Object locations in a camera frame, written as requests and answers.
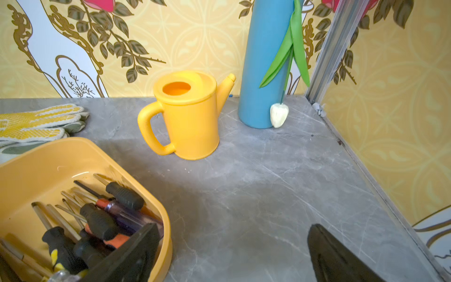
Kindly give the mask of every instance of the yellow plastic tray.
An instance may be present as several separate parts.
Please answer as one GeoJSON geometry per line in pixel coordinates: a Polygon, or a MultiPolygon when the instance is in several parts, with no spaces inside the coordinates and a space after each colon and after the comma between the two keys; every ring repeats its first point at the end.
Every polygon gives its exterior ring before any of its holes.
{"type": "MultiPolygon", "coordinates": [[[[170,222],[165,208],[88,139],[71,137],[53,141],[0,165],[0,236],[50,268],[48,247],[41,240],[46,229],[34,213],[31,203],[63,205],[60,192],[74,187],[74,180],[80,180],[100,194],[106,194],[105,186],[93,178],[93,173],[106,175],[134,189],[145,199],[149,213],[163,221],[164,237],[160,241],[149,282],[163,281],[172,258],[170,222]]],[[[63,211],[61,214],[79,230],[72,216],[63,211]]],[[[0,253],[21,279],[28,282],[39,281],[38,275],[1,247],[0,253]]]]}

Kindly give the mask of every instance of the work glove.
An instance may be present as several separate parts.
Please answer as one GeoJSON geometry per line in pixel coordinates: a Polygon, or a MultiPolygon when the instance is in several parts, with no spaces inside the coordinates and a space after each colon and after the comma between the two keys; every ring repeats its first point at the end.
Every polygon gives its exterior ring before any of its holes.
{"type": "Polygon", "coordinates": [[[81,131],[89,113],[75,104],[0,114],[0,163],[43,143],[81,131]]]}

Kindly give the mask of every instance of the purple screwdriver handle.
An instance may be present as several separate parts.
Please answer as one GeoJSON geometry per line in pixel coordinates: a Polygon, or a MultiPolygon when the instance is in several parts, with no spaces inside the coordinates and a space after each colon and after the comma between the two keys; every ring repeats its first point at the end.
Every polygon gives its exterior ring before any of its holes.
{"type": "Polygon", "coordinates": [[[116,200],[109,201],[109,203],[102,208],[115,218],[117,224],[121,228],[124,228],[125,230],[128,230],[131,233],[136,233],[147,223],[155,223],[158,228],[158,233],[160,234],[160,239],[163,238],[164,235],[163,223],[159,220],[156,220],[146,214],[143,214],[140,211],[135,211],[126,208],[116,200]]]}

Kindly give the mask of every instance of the watering can spout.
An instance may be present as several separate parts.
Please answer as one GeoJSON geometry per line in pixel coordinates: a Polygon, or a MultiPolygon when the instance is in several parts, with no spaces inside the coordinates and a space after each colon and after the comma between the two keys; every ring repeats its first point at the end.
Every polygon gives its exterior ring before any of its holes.
{"type": "Polygon", "coordinates": [[[232,91],[233,86],[235,85],[236,77],[234,74],[229,74],[228,77],[226,77],[221,84],[218,85],[216,96],[217,96],[217,103],[218,103],[218,116],[221,113],[222,107],[226,103],[227,97],[230,94],[230,91],[232,91]]]}

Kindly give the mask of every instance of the yellow watering can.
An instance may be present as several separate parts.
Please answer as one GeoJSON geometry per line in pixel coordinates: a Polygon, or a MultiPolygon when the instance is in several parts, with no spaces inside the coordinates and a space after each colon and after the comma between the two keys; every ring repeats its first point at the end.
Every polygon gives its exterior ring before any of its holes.
{"type": "Polygon", "coordinates": [[[180,71],[160,78],[153,87],[157,102],[141,110],[138,125],[149,147],[159,155],[175,153],[198,160],[219,144],[218,116],[235,84],[233,74],[216,87],[216,80],[199,71],[180,71]],[[150,119],[162,113],[171,143],[163,146],[155,137],[150,119]]]}

